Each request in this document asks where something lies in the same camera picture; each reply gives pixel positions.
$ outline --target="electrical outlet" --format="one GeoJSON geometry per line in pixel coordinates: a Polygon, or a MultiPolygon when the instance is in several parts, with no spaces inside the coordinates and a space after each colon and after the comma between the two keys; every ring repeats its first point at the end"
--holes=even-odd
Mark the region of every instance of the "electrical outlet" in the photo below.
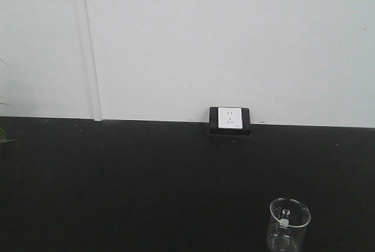
{"type": "Polygon", "coordinates": [[[219,128],[242,129],[242,111],[240,108],[219,107],[219,128]]]}

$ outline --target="black table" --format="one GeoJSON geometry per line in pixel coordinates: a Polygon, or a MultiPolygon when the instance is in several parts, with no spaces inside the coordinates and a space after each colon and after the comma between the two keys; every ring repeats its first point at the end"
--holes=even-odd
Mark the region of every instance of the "black table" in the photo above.
{"type": "Polygon", "coordinates": [[[312,213],[305,252],[374,251],[375,130],[0,118],[0,251],[268,251],[269,203],[312,213]]]}

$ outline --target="wall socket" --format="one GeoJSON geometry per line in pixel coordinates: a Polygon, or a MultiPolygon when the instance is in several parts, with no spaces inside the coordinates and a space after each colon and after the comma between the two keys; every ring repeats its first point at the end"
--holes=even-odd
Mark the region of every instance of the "wall socket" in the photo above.
{"type": "Polygon", "coordinates": [[[246,107],[210,107],[209,135],[250,136],[250,112],[246,107]]]}
{"type": "Polygon", "coordinates": [[[242,110],[235,107],[218,108],[219,128],[242,129],[242,110]]]}

